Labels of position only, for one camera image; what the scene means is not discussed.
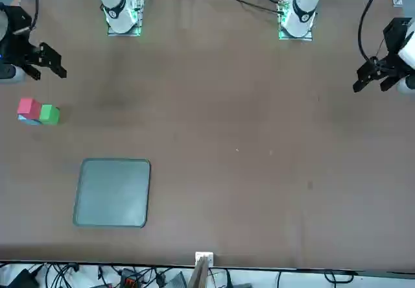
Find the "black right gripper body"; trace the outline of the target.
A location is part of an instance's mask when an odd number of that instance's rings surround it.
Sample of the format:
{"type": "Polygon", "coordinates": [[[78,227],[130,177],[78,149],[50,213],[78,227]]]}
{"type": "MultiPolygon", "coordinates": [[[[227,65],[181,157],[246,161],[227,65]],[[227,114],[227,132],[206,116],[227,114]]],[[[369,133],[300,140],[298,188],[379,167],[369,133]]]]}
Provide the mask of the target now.
{"type": "Polygon", "coordinates": [[[1,60],[17,66],[37,65],[39,49],[29,42],[32,18],[20,6],[1,5],[1,60]]]}

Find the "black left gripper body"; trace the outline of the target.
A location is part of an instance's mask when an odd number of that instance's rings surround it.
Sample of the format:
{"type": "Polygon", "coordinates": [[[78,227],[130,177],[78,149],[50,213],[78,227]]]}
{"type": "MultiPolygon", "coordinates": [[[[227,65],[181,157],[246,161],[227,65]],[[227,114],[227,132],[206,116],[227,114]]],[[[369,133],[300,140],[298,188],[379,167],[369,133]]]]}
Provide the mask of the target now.
{"type": "Polygon", "coordinates": [[[387,55],[377,61],[378,68],[385,73],[407,75],[411,74],[411,67],[398,55],[404,45],[406,34],[411,24],[411,18],[393,18],[383,29],[387,55]]]}

